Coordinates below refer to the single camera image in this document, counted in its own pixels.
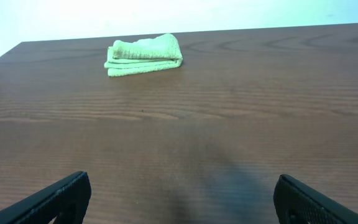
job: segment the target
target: table top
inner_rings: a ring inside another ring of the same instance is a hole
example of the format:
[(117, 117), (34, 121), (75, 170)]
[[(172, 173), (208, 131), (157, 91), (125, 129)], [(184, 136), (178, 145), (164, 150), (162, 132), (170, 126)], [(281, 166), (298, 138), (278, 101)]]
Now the table top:
[(155, 36), (0, 58), (0, 209), (85, 170), (84, 223), (278, 223), (280, 174), (358, 213), (358, 24), (175, 34), (180, 68), (107, 76)]

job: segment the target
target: wooden table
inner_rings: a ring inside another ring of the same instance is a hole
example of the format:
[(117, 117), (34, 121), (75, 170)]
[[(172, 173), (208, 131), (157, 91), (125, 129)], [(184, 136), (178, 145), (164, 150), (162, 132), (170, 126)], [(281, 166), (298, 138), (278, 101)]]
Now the wooden table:
[(84, 223), (278, 223), (290, 174), (358, 213), (358, 24), (175, 34), (180, 68), (109, 78), (121, 39), (0, 58), (0, 209), (77, 170)]

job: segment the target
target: towel fold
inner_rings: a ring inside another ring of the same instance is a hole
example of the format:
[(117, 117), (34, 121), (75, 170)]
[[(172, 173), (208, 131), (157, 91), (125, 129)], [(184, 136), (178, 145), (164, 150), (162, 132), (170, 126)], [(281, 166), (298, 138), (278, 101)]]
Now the towel fold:
[(182, 61), (177, 39), (172, 34), (164, 34), (134, 43), (116, 40), (108, 48), (104, 67), (110, 77), (117, 77), (176, 68)]

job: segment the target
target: green towel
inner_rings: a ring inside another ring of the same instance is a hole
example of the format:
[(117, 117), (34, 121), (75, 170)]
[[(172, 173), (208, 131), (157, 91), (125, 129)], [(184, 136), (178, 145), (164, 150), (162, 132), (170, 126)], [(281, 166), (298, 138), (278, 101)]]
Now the green towel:
[(182, 60), (178, 40), (172, 34), (164, 34), (134, 43), (116, 40), (108, 48), (104, 67), (110, 77), (117, 77), (176, 68)]

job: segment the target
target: light green cloth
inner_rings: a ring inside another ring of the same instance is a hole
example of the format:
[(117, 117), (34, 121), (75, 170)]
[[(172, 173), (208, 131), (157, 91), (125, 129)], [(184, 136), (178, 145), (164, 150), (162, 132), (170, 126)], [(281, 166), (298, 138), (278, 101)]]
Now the light green cloth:
[(164, 34), (134, 43), (116, 40), (108, 48), (104, 67), (110, 77), (117, 77), (176, 68), (182, 61), (178, 40), (172, 34)]

